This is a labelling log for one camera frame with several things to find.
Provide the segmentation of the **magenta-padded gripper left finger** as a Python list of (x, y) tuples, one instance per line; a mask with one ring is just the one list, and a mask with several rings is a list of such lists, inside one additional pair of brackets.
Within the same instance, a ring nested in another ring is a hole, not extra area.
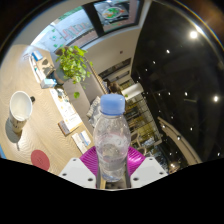
[(92, 147), (80, 158), (71, 158), (59, 176), (78, 186), (96, 189), (100, 185), (96, 149)]

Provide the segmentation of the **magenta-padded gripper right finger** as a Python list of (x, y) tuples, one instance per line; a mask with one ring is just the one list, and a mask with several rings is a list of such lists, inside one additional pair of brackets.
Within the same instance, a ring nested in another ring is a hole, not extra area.
[(154, 157), (145, 157), (130, 147), (126, 163), (126, 184), (128, 188), (140, 188), (167, 176), (167, 172)]

